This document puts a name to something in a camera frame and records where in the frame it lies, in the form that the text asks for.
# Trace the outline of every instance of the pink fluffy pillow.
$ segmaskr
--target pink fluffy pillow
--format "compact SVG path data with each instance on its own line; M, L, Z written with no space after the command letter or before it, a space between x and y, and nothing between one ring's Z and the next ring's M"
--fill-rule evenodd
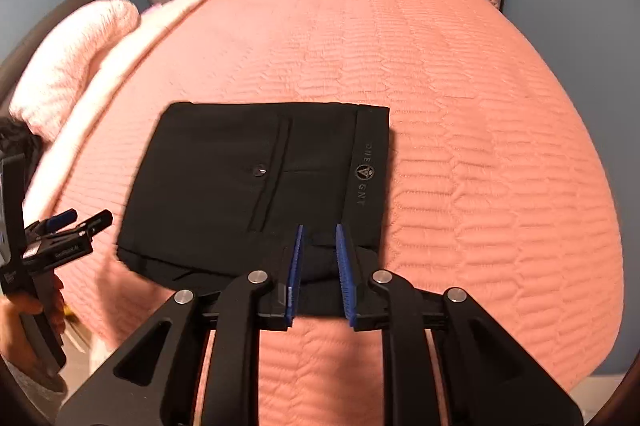
M45 142L56 139L87 83L92 60L138 26L126 0L98 0L62 20L42 41L24 70L9 112Z

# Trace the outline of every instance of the hand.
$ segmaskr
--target hand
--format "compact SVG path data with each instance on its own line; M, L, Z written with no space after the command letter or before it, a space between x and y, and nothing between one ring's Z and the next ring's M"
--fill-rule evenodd
M54 287L54 310L49 315L49 321L56 333L62 334L65 331L65 300L60 291L64 284L55 275ZM20 313L35 315L41 312L42 303L26 293L0 297L0 354L32 379L38 371L40 360L24 333Z

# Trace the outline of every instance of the blue rubber tip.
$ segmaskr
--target blue rubber tip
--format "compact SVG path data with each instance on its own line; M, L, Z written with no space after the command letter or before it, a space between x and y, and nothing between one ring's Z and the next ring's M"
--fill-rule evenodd
M304 234L303 227L298 226L298 232L296 233L296 244L293 250L293 258L291 265L289 266L289 279L287 280L287 327L293 324L293 318L296 317L298 311L298 295L300 294L300 268L302 266L302 260L300 255L302 254L302 237Z
M340 288L342 290L342 306L344 307L344 317L347 318L349 326L353 327L356 322L356 287L351 274L351 263L347 253L347 242L344 238L342 225L335 228L335 252L338 259L338 270L340 271Z
M66 227L67 225L71 225L78 219L78 213L76 213L75 209L67 209L64 213L60 213L59 215L52 216L47 220L46 232L47 234L51 232L59 231L60 229Z

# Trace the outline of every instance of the gray sleeve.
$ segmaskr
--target gray sleeve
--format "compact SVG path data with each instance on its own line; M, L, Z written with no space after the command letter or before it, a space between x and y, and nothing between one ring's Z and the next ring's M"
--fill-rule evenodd
M15 381L20 385L22 391L33 405L50 422L54 422L58 415L58 410L60 410L60 406L62 406L62 401L64 401L68 392L64 379L60 376L42 376L38 378L36 382L31 379L31 377L23 374L6 359L4 359L4 362L12 376L14 376Z

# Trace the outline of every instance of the pink blanket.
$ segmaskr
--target pink blanket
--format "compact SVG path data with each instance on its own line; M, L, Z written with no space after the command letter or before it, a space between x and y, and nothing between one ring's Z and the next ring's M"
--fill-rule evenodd
M170 294L117 262L114 241L156 120L178 100L389 106L386 267L424 289L468 289L566 388L610 350L622 256L604 172L556 78L485 0L208 0L167 35L56 204L114 212L94 254L60 269L109 345ZM381 424L381 369L379 333L338 319L264 333L262 424Z

